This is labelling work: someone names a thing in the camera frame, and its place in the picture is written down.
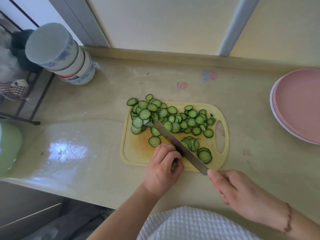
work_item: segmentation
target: cutting board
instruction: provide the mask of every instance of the cutting board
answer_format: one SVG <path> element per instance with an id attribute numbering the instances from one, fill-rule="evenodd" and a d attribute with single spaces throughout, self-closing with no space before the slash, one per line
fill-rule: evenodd
<path id="1" fill-rule="evenodd" d="M 203 133 L 201 133 L 198 136 L 194 136 L 192 133 L 185 134 L 185 133 L 176 133 L 174 134 L 175 137 L 177 137 L 179 140 L 182 140 L 186 136 L 192 136 L 194 138 L 200 138 L 200 146 L 206 147 L 210 149 L 212 154 L 212 161 L 207 164 L 207 167 L 210 169 L 218 170 L 222 167 L 224 164 L 228 149 L 229 149 L 229 132 L 228 127 L 225 118 L 223 117 L 221 111 L 211 105 L 211 104 L 202 104 L 202 103 L 182 103 L 182 102 L 164 102 L 168 107 L 174 106 L 177 108 L 178 113 L 184 112 L 184 107 L 187 105 L 192 105 L 193 109 L 196 111 L 199 111 L 201 109 L 205 109 L 207 111 L 207 117 L 210 118 L 210 114 L 213 115 L 213 117 L 216 119 L 216 122 L 213 125 L 208 125 L 208 128 L 212 129 L 214 131 L 214 134 L 216 133 L 216 125 L 218 121 L 221 121 L 224 127 L 225 131 L 225 146 L 222 153 L 219 153 L 216 145 L 216 138 L 213 136 L 212 138 L 206 138 Z M 128 108 L 124 127 L 123 127 L 123 133 L 122 133 L 122 141 L 121 141 L 121 148 L 120 148 L 120 155 L 122 160 L 129 164 L 129 165 L 136 165 L 136 166 L 147 166 L 150 159 L 153 156 L 153 153 L 155 151 L 155 148 L 150 146 L 148 143 L 148 139 L 152 136 L 150 132 L 150 128 L 147 127 L 147 129 L 138 134 L 134 135 L 130 128 L 132 126 L 132 120 L 130 117 L 130 110 L 131 106 Z M 168 141 L 163 137 L 159 136 L 161 139 L 161 143 L 168 143 Z M 193 171 L 193 172 L 199 172 L 189 161 L 187 161 L 185 158 L 182 159 L 182 163 L 184 165 L 184 170 L 186 171 Z"/>

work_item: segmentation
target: dish rack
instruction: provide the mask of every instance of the dish rack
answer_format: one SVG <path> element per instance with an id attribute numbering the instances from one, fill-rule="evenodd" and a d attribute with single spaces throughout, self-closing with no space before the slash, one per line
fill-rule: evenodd
<path id="1" fill-rule="evenodd" d="M 37 28 L 39 27 L 39 25 L 38 25 L 32 18 L 30 18 L 30 16 L 29 16 L 28 14 L 26 14 L 26 12 L 23 11 L 13 0 L 9 0 L 9 1 L 10 1 L 23 15 L 25 15 L 25 17 L 26 17 L 27 19 L 29 19 Z M 22 28 L 20 28 L 14 21 L 12 21 L 8 16 L 6 16 L 1 10 L 0 10 L 0 13 L 1 13 L 1 14 L 3 15 L 3 17 L 4 17 L 6 20 L 8 20 L 14 27 L 16 27 L 18 30 L 22 31 Z M 1 26 L 2 28 L 4 28 L 7 33 L 9 33 L 10 35 L 12 35 L 12 32 L 11 32 L 8 28 L 6 28 L 3 24 L 0 23 L 0 26 Z M 43 68 L 42 68 L 38 73 L 29 72 L 29 73 L 27 74 L 27 76 L 26 76 L 26 81 L 27 81 L 27 83 L 28 83 L 28 85 L 29 85 L 29 89 L 28 89 L 27 94 L 26 94 L 26 96 L 25 96 L 26 98 L 28 98 L 29 95 L 30 95 L 30 93 L 32 92 L 32 90 L 33 90 L 35 84 L 37 83 L 37 80 L 39 79 L 39 76 L 41 75 L 42 71 L 43 71 Z M 21 113 L 21 111 L 22 111 L 22 109 L 23 109 L 23 107 L 24 107 L 24 105 L 25 105 L 25 103 L 26 103 L 26 101 L 27 101 L 26 99 L 17 99 L 17 100 L 20 101 L 20 104 L 19 104 L 19 106 L 18 106 L 17 111 L 16 111 L 14 114 L 9 114 L 9 113 L 3 113 L 3 112 L 1 112 L 1 107 L 2 107 L 3 101 L 5 100 L 5 97 L 0 95 L 0 118 L 2 118 L 2 119 L 3 119 L 3 118 L 9 118 L 9 119 L 12 119 L 12 120 L 17 120 L 17 121 L 22 121 L 22 122 L 31 123 L 31 124 L 33 124 L 33 125 L 40 125 L 40 121 L 34 121 L 33 119 L 34 119 L 34 116 L 36 115 L 36 113 L 37 113 L 37 111 L 38 111 L 38 109 L 39 109 L 39 107 L 40 107 L 40 105 L 41 105 L 41 103 L 42 103 L 42 101 L 43 101 L 43 99 L 44 99 L 44 97 L 45 97 L 45 95 L 46 95 L 46 93 L 47 93 L 47 91 L 48 91 L 51 83 L 52 83 L 52 80 L 53 80 L 54 76 L 55 76 L 55 74 L 52 73 L 51 76 L 50 76 L 50 78 L 49 78 L 49 80 L 48 80 L 48 82 L 47 82 L 47 84 L 46 84 L 46 86 L 45 86 L 45 88 L 44 88 L 44 90 L 42 91 L 42 94 L 41 94 L 40 98 L 39 98 L 38 101 L 37 101 L 37 104 L 35 105 L 35 107 L 34 107 L 34 109 L 33 109 L 33 111 L 32 111 L 32 113 L 31 113 L 31 115 L 30 115 L 29 118 L 22 118 L 22 117 L 19 116 L 20 113 Z"/>

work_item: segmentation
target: knife blade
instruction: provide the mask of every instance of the knife blade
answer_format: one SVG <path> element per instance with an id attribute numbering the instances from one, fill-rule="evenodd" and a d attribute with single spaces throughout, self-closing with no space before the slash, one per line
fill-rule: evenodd
<path id="1" fill-rule="evenodd" d="M 162 134 L 170 144 L 174 145 L 177 151 L 188 160 L 200 173 L 203 175 L 207 175 L 208 167 L 200 161 L 188 148 L 186 148 L 181 141 L 178 140 L 170 131 L 168 131 L 160 121 L 156 118 L 154 119 L 154 127 L 157 129 L 158 132 Z"/>

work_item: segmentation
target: stacked plates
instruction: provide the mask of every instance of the stacked plates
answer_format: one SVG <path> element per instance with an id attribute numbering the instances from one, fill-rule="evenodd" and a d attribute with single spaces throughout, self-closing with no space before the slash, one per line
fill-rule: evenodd
<path id="1" fill-rule="evenodd" d="M 48 23 L 35 30 L 27 40 L 26 56 L 71 84 L 86 84 L 95 73 L 90 55 L 59 23 Z"/>
<path id="2" fill-rule="evenodd" d="M 320 70 L 302 69 L 281 77 L 272 87 L 270 106 L 289 133 L 320 145 Z"/>

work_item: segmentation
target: pink plate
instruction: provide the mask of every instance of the pink plate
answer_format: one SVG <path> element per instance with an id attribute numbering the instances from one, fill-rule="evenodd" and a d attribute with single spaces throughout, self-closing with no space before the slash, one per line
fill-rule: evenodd
<path id="1" fill-rule="evenodd" d="M 320 143 L 320 70 L 302 69 L 286 74 L 274 90 L 273 105 L 289 130 Z"/>

